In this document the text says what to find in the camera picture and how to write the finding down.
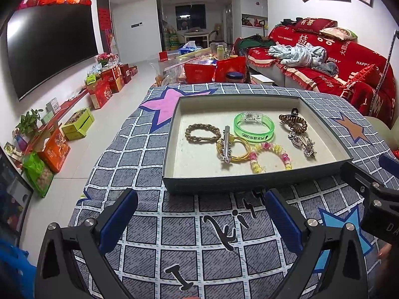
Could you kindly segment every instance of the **green bag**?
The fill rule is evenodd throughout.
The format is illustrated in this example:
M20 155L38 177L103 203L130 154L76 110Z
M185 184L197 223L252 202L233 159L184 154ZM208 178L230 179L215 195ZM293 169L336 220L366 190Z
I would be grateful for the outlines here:
M54 173L50 171L35 152L23 157L22 166L33 189L44 198L50 188Z

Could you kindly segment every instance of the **screw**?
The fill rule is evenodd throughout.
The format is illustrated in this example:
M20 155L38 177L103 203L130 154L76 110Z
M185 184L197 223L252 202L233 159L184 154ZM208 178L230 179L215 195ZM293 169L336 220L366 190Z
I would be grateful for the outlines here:
M317 222L316 219L314 219L314 218L308 219L308 225L309 225L309 226L316 227L318 224L319 224L319 223Z
M51 223L51 224L49 224L47 226L47 229L48 230L54 230L54 229L56 229L56 227L57 227L57 223Z
M375 205L376 207L381 207L381 206L382 206L382 203L381 203L380 200L374 200L373 203L374 203L374 205Z
M353 225L352 223L347 223L345 227L347 230L355 230L355 225Z
M94 218L87 218L87 219L85 220L85 226L93 226L94 223L95 223Z

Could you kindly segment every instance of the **flat screen tv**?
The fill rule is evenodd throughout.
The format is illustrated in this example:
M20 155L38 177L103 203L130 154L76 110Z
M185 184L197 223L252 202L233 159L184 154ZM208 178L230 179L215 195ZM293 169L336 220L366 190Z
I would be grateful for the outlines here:
M63 70L97 55L91 6L16 11L7 26L8 63L19 100Z

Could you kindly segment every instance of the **tray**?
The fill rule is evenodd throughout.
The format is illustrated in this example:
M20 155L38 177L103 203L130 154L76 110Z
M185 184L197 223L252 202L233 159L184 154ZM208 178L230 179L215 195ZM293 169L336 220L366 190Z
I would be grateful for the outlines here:
M308 123L307 134L317 152L306 158L303 150L288 139L289 128L280 123L279 115L290 114L298 108L299 116ZM225 164L220 161L216 144L190 143L185 130L192 124L211 124L220 129L230 126L240 112L260 112L275 123L275 135L270 142L281 145L288 153L293 169L286 171L284 164L272 152L262 152L258 162L267 173L253 174L250 162ZM254 126L250 131L262 129ZM212 136L211 132L195 130L192 135ZM240 143L232 145L232 155L245 153ZM176 105L163 165L163 182L169 193L206 193L215 191L248 191L256 188L271 189L300 181L337 173L352 155L319 115L300 97L284 95L191 95L181 97Z

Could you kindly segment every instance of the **light blue clothing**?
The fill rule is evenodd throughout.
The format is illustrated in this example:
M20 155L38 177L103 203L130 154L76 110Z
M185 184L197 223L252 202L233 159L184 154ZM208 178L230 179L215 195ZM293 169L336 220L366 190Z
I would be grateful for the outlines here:
M318 67L326 62L327 51L323 47L297 44L295 47L277 45L269 48L269 55L282 59L281 63L289 67Z

